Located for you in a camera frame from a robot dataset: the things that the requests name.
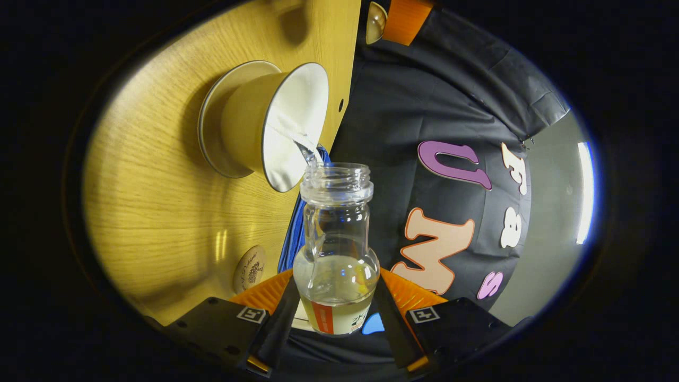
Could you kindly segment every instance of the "orange strap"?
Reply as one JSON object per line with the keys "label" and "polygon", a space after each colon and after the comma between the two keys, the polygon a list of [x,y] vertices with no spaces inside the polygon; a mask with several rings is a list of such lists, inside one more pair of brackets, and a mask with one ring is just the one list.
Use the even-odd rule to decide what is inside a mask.
{"label": "orange strap", "polygon": [[428,0],[391,0],[382,39],[409,46],[433,6]]}

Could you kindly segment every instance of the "glass jar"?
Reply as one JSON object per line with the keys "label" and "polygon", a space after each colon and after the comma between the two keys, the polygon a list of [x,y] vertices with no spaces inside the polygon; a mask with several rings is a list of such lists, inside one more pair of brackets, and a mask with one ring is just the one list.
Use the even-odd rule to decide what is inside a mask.
{"label": "glass jar", "polygon": [[368,166],[309,166],[300,195],[305,202],[305,245],[293,263],[299,296],[315,331],[342,336],[361,328],[380,277],[368,246],[373,196]]}

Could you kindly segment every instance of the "wood grain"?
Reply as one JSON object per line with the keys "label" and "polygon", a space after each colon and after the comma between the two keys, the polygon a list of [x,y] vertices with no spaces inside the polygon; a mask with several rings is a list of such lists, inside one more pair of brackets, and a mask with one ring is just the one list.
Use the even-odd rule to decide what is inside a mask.
{"label": "wood grain", "polygon": [[83,204],[100,264],[142,314],[166,325],[206,297],[232,297],[234,268],[253,245],[267,254],[263,279],[276,274],[299,188],[281,194],[258,173],[214,172],[198,146],[200,105],[246,61],[283,71],[318,62],[330,83],[320,138],[330,149],[349,101],[359,3],[246,3],[160,50],[113,95],[89,144]]}

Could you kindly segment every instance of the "blue fabric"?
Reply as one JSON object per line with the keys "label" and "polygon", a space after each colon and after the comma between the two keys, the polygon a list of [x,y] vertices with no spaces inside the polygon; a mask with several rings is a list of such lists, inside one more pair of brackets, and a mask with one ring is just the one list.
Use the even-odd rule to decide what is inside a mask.
{"label": "blue fabric", "polygon": [[[318,146],[318,152],[321,158],[323,158],[323,162],[330,163],[330,155],[323,146]],[[278,261],[279,273],[293,267],[295,254],[304,246],[304,206],[306,206],[306,202],[298,196],[295,208],[293,209],[293,216],[288,226],[288,233],[285,235],[280,260]]]}

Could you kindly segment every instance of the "orange letter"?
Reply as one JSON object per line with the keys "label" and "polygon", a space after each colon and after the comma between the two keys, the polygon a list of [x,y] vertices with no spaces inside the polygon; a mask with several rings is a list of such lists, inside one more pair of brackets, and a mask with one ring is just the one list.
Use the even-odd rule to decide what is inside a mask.
{"label": "orange letter", "polygon": [[391,271],[424,289],[444,294],[453,284],[455,273],[443,265],[441,259],[469,247],[474,236],[474,221],[469,219],[461,226],[449,224],[428,219],[424,217],[421,208],[413,208],[405,224],[405,237],[414,240],[420,235],[434,239],[408,245],[401,249],[401,255],[421,269],[409,268],[404,262],[398,262]]}

